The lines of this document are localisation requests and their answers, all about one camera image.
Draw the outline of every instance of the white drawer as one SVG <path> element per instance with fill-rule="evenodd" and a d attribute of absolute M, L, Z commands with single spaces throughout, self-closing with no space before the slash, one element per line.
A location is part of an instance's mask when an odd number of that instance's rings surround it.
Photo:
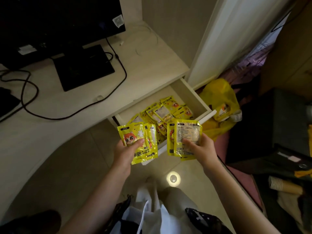
<path fill-rule="evenodd" d="M 144 98 L 133 106 L 123 110 L 115 115 L 116 120 L 120 125 L 125 125 L 137 113 L 141 112 L 154 102 L 158 102 L 161 98 L 173 95 L 179 104 L 186 104 L 194 114 L 195 120 L 199 123 L 204 123 L 210 119 L 216 110 L 211 109 L 204 103 L 204 101 L 196 94 L 192 87 L 183 79 L 180 78 L 170 85 L 160 89 L 156 93 Z M 158 145 L 158 155 L 167 152 L 167 140 Z"/>

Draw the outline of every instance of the white cloth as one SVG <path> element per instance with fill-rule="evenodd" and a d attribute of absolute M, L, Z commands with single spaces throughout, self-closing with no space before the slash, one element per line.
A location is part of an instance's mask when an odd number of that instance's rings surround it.
<path fill-rule="evenodd" d="M 170 189 L 164 203 L 168 204 L 169 212 L 158 198 L 155 183 L 146 183 L 138 189 L 135 202 L 126 209 L 122 219 L 137 223 L 139 225 L 137 233 L 140 233 L 140 227 L 144 234 L 200 233 L 184 211 L 185 208 L 197 207 L 180 189 Z M 111 233 L 119 234 L 120 227 L 119 221 Z"/>

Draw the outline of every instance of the white desk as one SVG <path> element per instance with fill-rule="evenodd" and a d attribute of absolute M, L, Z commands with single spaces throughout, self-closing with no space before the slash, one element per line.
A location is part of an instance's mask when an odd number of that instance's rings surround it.
<path fill-rule="evenodd" d="M 40 165 L 64 142 L 80 132 L 134 105 L 137 101 L 185 75 L 189 68 L 147 27 L 145 23 L 126 26 L 127 31 L 109 38 L 127 70 L 127 80 L 104 102 L 91 106 L 72 118 L 49 121 L 21 110 L 0 123 L 0 219 L 23 185 Z M 112 52 L 105 40 L 105 51 Z M 40 94 L 27 108 L 47 117 L 64 117 L 105 97 L 124 78 L 124 71 L 114 58 L 115 73 L 86 85 L 64 92 L 51 59 L 25 68 L 32 73 L 31 81 L 38 85 Z M 21 77 L 11 73 L 7 78 Z M 22 83 L 2 83 L 20 98 Z M 32 86 L 25 91 L 25 101 L 34 93 Z"/>

